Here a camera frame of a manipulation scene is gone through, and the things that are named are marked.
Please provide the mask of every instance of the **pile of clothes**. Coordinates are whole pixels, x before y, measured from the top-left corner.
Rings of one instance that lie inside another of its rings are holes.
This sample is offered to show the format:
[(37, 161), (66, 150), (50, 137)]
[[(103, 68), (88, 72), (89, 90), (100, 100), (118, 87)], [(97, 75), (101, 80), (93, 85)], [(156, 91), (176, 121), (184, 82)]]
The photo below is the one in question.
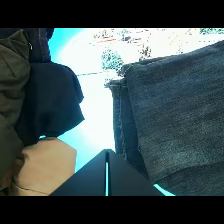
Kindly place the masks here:
[(224, 195), (224, 41), (121, 75), (109, 83), (116, 152), (175, 195)]
[(0, 28), (0, 192), (23, 166), (24, 147), (40, 136), (58, 137), (84, 120), (76, 75), (51, 61), (53, 32)]

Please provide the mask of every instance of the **black triangular object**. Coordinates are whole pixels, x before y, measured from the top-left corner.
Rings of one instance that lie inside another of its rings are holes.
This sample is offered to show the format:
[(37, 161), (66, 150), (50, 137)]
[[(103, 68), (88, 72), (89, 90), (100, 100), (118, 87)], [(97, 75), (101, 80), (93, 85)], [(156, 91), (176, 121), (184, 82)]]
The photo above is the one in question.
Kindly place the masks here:
[(101, 151), (51, 196), (105, 196), (106, 150)]
[(109, 196), (164, 196), (112, 150), (109, 154)]

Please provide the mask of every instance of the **olive green garment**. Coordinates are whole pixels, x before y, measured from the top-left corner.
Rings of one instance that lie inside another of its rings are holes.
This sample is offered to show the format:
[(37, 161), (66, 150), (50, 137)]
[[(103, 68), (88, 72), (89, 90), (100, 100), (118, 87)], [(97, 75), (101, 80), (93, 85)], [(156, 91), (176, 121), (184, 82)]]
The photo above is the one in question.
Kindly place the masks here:
[(24, 30), (0, 39), (0, 190), (4, 174), (12, 167), (23, 144), (14, 130), (29, 80), (29, 42)]

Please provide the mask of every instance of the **tan cloth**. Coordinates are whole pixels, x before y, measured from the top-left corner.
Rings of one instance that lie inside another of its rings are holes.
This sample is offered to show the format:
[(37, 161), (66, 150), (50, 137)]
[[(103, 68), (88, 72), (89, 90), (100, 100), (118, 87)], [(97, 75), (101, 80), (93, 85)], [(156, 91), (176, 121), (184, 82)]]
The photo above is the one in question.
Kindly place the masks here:
[(11, 196), (47, 196), (75, 172), (76, 150), (58, 139), (45, 138), (22, 151), (25, 163), (14, 178)]

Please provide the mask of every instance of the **green foliage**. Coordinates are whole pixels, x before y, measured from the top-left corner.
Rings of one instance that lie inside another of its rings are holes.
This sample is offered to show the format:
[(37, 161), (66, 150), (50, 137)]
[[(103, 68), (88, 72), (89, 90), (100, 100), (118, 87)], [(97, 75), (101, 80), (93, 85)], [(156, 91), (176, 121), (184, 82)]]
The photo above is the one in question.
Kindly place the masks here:
[(224, 28), (200, 28), (200, 34), (224, 34)]
[(118, 72), (121, 66), (124, 64), (121, 56), (117, 51), (113, 51), (110, 48), (106, 48), (102, 54), (102, 69), (112, 69)]

